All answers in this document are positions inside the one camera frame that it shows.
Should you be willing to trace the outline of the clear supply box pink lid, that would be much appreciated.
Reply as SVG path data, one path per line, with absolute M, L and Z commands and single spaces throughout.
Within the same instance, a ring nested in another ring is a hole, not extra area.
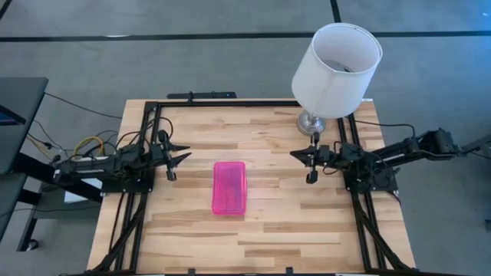
M 246 203 L 247 178 L 245 163 L 215 163 L 213 167 L 213 214 L 218 216 L 244 216 Z

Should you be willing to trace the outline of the white box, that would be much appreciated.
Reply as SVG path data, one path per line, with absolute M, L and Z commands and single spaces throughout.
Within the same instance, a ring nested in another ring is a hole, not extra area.
M 95 179 L 95 178 L 85 178 L 85 179 L 82 179 L 81 181 L 85 182 L 88 185 L 91 185 L 95 188 L 98 188 L 98 189 L 101 189 L 102 184 L 103 184 L 99 179 Z M 71 192 L 65 192 L 64 193 L 64 202 L 65 203 L 71 204 L 71 203 L 84 202 L 84 201 L 87 201 L 87 198 L 76 195 L 76 194 L 71 193 Z

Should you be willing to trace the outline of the black bar device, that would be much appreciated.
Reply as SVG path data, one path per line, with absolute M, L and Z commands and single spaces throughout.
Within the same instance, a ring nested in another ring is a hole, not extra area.
M 182 94 L 168 94 L 166 96 L 167 99 L 177 100 L 177 99 L 185 99 L 185 100 L 195 100 L 195 99 L 236 99 L 236 93 L 233 91 L 226 92 L 203 92 L 203 93 L 194 93 L 189 91 L 187 93 Z

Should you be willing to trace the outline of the black stand leg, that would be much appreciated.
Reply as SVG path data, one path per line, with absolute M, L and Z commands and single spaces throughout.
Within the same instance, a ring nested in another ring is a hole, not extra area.
M 479 138 L 462 147 L 463 154 L 476 154 L 491 159 L 491 134 Z

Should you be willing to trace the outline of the grey desk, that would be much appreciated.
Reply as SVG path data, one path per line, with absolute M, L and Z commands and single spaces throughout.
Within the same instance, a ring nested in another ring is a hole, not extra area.
M 70 212 L 62 199 L 70 192 L 96 204 L 101 190 L 81 180 L 54 182 L 55 169 L 21 152 L 47 87 L 46 77 L 0 77 L 0 241 L 19 202 L 29 204 L 28 221 L 21 231 L 18 251 L 38 247 L 32 238 L 46 212 Z

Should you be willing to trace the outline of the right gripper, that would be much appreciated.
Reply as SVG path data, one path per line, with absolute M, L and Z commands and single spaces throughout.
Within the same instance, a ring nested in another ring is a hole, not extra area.
M 322 170 L 328 168 L 328 163 L 331 162 L 333 155 L 329 146 L 320 144 L 319 132 L 313 133 L 309 147 L 291 151 L 290 154 L 309 168 L 309 173 L 306 176 L 307 184 L 314 184 L 318 181 L 317 167 L 321 167 Z

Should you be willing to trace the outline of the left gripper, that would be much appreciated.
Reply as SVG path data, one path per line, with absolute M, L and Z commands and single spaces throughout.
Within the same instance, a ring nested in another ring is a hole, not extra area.
M 189 146 L 172 144 L 170 142 L 169 134 L 165 130 L 159 130 L 157 133 L 157 138 L 159 143 L 150 147 L 150 168 L 154 169 L 159 166 L 165 166 L 167 179 L 169 181 L 176 181 L 175 168 L 178 167 L 178 165 L 184 161 L 185 158 L 189 157 L 191 153 L 184 153 L 183 155 L 172 157 L 170 151 L 178 152 L 181 150 L 187 150 L 189 149 Z

